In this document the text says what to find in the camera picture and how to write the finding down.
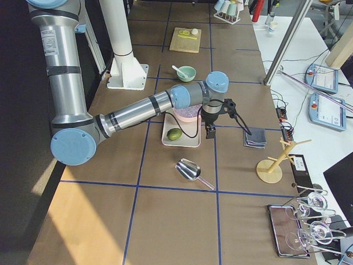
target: wooden cutting board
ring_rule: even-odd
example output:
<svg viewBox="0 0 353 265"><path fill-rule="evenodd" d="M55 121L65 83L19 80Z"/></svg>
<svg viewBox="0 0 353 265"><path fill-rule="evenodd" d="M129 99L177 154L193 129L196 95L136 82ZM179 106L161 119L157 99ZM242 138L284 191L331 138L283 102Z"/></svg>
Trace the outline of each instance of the wooden cutting board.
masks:
<svg viewBox="0 0 353 265"><path fill-rule="evenodd" d="M190 34L189 35L183 35L180 34L180 31L187 30ZM200 49L200 40L201 40L201 29L197 29L198 33L196 35L192 35L191 31L192 29L186 29L186 28L175 28L172 41L170 42L170 51L182 51L182 52L192 52L192 53L199 53ZM191 39L191 38L182 38L181 36L189 36L191 38L196 38L196 39Z"/></svg>

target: stainless steel scoop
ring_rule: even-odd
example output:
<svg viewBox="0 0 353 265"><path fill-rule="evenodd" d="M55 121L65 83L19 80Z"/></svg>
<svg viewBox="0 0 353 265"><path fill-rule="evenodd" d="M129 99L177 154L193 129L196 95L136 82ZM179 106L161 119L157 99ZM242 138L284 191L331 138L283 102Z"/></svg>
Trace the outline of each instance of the stainless steel scoop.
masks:
<svg viewBox="0 0 353 265"><path fill-rule="evenodd" d="M204 185L208 186L210 189L214 190L215 186L213 186L210 182L203 179L201 174L201 168L196 163L182 158L178 163L176 163L175 168L180 172L180 174L189 181L199 180Z"/></svg>

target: red object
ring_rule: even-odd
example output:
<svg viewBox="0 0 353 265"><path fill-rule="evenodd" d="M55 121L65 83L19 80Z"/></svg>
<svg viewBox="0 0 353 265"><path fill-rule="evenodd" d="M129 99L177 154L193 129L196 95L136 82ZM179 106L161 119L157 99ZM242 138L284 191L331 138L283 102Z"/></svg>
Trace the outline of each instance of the red object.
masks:
<svg viewBox="0 0 353 265"><path fill-rule="evenodd" d="M264 2L265 0L257 1L252 22L257 22L259 20L259 15L261 13L261 10L263 10Z"/></svg>

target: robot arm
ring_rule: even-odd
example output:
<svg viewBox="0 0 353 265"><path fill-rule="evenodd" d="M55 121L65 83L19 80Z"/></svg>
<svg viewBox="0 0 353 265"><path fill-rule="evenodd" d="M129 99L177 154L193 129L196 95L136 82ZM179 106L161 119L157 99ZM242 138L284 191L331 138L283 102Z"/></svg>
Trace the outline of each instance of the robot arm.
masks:
<svg viewBox="0 0 353 265"><path fill-rule="evenodd" d="M101 133L99 142L115 132L158 116L172 107L182 109L202 104L204 116L216 115L221 110L222 103L219 101L223 102L228 84L229 79L224 73L211 72L206 81L174 86L123 109L107 115L98 115L95 117L95 123Z"/></svg>
<svg viewBox="0 0 353 265"><path fill-rule="evenodd" d="M229 79L222 72L211 72L205 81L174 86L115 112L92 117L86 109L74 35L79 17L85 12L83 0L27 2L32 21L40 28L47 75L55 102L51 151L62 163L81 165L87 162L95 154L97 145L113 133L160 115L172 107L180 109L202 104L206 138L214 137L213 122L219 114L228 112L233 118L235 104L227 99L223 102Z"/></svg>

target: lime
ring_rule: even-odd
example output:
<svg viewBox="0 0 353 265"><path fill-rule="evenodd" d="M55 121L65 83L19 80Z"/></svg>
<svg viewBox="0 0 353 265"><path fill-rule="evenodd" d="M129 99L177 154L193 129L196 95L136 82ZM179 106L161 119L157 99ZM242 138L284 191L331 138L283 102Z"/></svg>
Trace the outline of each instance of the lime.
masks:
<svg viewBox="0 0 353 265"><path fill-rule="evenodd" d="M183 132L181 131L180 128L172 128L167 132L167 138L170 141L175 141L181 137Z"/></svg>

